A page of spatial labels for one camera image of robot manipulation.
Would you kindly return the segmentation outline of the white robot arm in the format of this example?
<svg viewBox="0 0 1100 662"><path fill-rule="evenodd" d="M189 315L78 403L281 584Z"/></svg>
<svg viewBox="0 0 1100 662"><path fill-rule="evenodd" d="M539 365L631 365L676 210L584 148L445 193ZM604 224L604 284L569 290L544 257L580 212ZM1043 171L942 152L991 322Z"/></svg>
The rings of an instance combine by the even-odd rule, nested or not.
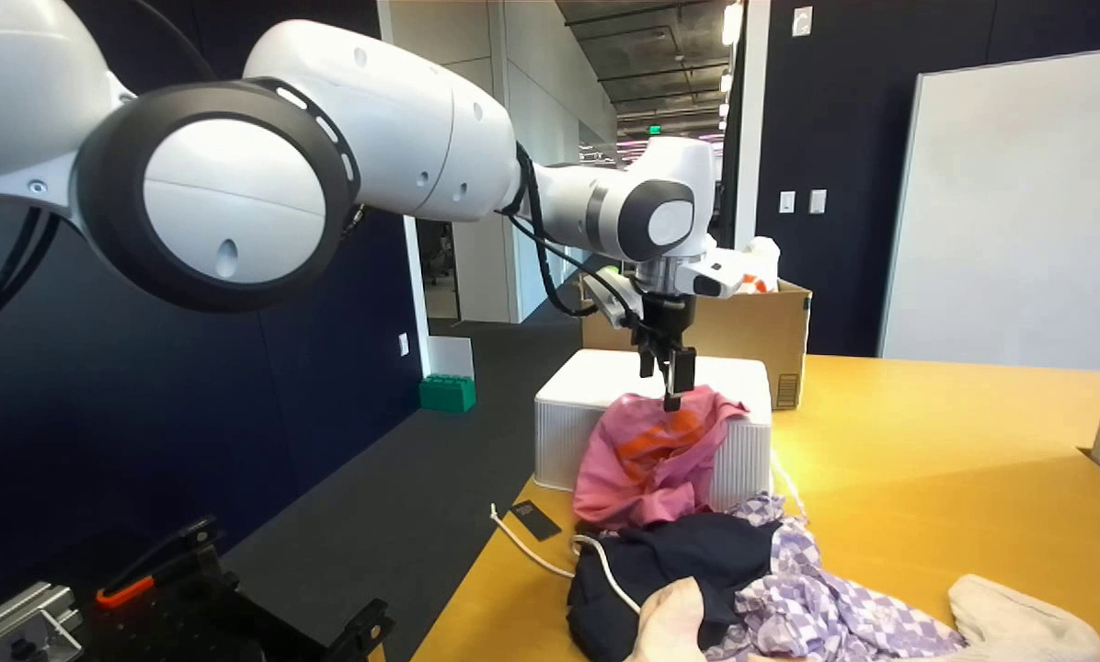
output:
<svg viewBox="0 0 1100 662"><path fill-rule="evenodd" d="M0 201L22 210L0 308L75 226L132 288L201 313L306 294L363 204L420 219L506 215L594 279L665 395L696 386L703 299L763 288L709 235L715 148L655 137L623 167L540 166L468 76L312 18L269 26L228 79L128 91L68 0L0 0Z"/></svg>

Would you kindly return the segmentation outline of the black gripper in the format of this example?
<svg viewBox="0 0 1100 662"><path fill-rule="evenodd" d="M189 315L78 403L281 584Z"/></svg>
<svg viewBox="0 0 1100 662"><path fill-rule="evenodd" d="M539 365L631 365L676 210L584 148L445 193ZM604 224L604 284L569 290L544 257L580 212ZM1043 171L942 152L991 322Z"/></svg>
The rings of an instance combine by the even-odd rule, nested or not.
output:
<svg viewBox="0 0 1100 662"><path fill-rule="evenodd" d="M642 353L642 372L665 372L663 408L682 408L682 388L696 386L696 349L683 329L696 319L696 302L687 294L647 294L643 313L633 322L633 349Z"/></svg>

